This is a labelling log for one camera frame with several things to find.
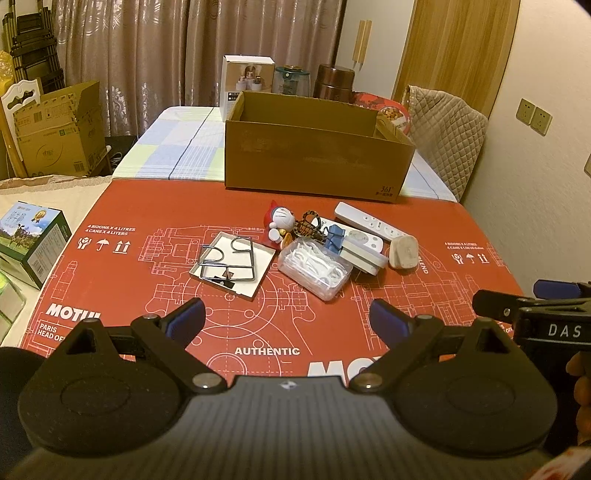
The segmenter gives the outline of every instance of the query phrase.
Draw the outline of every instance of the remote control button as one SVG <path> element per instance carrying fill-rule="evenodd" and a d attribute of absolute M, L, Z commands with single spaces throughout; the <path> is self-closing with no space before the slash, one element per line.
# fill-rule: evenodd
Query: remote control button
<path fill-rule="evenodd" d="M 351 238 L 355 238 L 357 241 L 359 241 L 362 244 L 365 244 L 369 241 L 368 236 L 365 235 L 365 233 L 360 232 L 359 230 L 351 230 L 347 236 L 350 236 Z"/>

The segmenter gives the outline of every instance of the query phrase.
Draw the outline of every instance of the white product box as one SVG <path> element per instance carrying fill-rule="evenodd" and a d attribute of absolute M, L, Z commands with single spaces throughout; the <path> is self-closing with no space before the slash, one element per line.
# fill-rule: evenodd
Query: white product box
<path fill-rule="evenodd" d="M 275 62 L 270 57 L 224 55 L 220 83 L 220 110 L 226 121 L 243 90 L 271 92 Z"/>

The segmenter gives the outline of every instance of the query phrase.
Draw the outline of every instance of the brown metal canister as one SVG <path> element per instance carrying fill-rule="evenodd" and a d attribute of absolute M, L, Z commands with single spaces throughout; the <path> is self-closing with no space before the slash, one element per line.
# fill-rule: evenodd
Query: brown metal canister
<path fill-rule="evenodd" d="M 314 97 L 351 103 L 354 79 L 354 70 L 321 64 L 314 84 Z"/>

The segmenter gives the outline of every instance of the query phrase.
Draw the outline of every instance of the small tray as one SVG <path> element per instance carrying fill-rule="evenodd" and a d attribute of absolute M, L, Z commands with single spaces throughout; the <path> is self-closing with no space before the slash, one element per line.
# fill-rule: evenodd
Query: small tray
<path fill-rule="evenodd" d="M 202 246 L 199 262 L 190 275 L 220 290 L 252 300 L 274 255 L 275 249 L 257 244 L 250 237 L 219 232 L 209 246 Z"/>

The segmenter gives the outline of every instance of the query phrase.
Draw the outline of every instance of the human hand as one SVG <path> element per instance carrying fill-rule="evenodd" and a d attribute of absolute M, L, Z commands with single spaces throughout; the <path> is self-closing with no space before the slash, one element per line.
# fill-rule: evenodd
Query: human hand
<path fill-rule="evenodd" d="M 591 379 L 585 375 L 581 353 L 577 353 L 566 365 L 566 371 L 580 377 L 574 385 L 574 399 L 581 408 L 577 413 L 579 444 L 591 440 Z"/>

